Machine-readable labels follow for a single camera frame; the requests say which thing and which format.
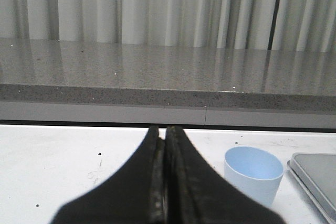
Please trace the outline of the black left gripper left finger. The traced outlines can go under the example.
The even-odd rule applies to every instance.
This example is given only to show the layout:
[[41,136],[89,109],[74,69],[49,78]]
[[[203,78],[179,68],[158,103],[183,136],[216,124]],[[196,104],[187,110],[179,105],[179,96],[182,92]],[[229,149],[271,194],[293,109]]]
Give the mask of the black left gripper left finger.
[[149,127],[110,178],[63,205],[52,223],[164,223],[164,148],[158,127]]

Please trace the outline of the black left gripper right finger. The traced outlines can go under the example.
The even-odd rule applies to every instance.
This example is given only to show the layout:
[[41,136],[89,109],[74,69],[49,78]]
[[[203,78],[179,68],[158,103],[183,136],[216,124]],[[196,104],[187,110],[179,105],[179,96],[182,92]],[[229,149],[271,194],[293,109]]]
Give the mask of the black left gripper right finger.
[[215,172],[178,126],[166,130],[165,186],[168,223],[284,222]]

